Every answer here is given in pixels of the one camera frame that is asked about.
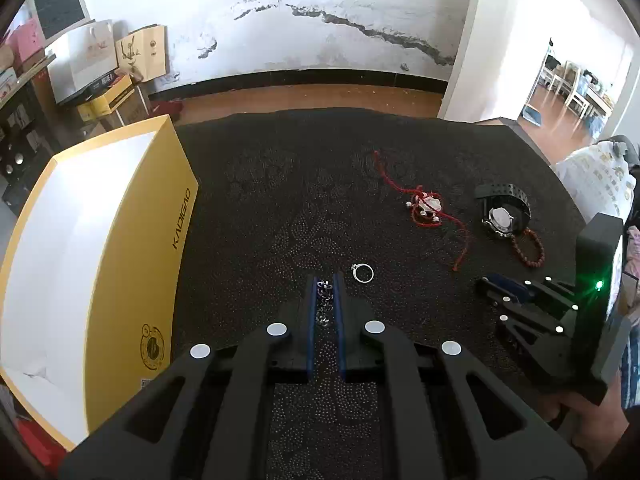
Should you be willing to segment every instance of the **yellow box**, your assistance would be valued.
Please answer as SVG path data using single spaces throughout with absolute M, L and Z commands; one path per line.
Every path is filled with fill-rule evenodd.
M 72 449 L 170 362 L 198 183 L 168 116 L 55 155 L 0 270 L 0 373 Z
M 100 118 L 100 122 L 107 130 L 114 130 L 148 119 L 151 103 L 140 86 L 136 86 L 126 99 L 120 101 L 115 110 Z
M 125 74 L 107 88 L 102 95 L 78 105 L 76 109 L 84 122 L 95 121 L 104 115 L 112 113 L 133 92 L 133 82 L 129 74 Z

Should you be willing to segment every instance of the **paper bag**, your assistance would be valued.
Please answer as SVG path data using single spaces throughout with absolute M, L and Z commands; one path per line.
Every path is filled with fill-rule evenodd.
M 53 94 L 58 104 L 82 91 L 117 67 L 110 20 L 88 23 L 70 30 L 51 43 L 56 54 L 49 65 Z
M 140 28 L 116 42 L 118 66 L 142 82 L 166 74 L 164 25 Z

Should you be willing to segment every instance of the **white marker dot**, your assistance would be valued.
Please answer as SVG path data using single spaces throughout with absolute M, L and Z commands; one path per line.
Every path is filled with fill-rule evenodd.
M 189 353 L 194 359 L 202 359 L 203 357 L 206 357 L 211 353 L 211 348 L 209 348 L 209 345 L 199 343 L 192 346 L 191 350 L 189 350 Z
M 442 343 L 442 351 L 447 355 L 458 355 L 462 352 L 462 346 L 455 341 L 445 341 Z
M 385 324 L 381 321 L 376 321 L 375 319 L 373 319 L 365 323 L 364 330 L 366 330 L 370 334 L 380 334 L 385 331 Z
M 267 327 L 267 334 L 277 336 L 282 335 L 287 331 L 287 325 L 284 323 L 271 323 Z

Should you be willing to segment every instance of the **white door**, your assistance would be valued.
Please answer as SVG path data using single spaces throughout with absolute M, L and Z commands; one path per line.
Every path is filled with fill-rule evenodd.
M 460 47 L 438 117 L 516 120 L 559 16 L 556 0 L 469 0 Z

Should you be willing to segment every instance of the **black watch strap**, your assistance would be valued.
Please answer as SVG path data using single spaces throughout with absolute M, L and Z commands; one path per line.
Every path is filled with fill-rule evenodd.
M 527 195 L 519 187 L 513 184 L 481 184 L 476 187 L 476 198 L 483 200 L 483 216 L 488 216 L 494 208 L 511 205 L 522 212 L 522 218 L 514 226 L 516 233 L 523 231 L 531 220 L 531 209 Z

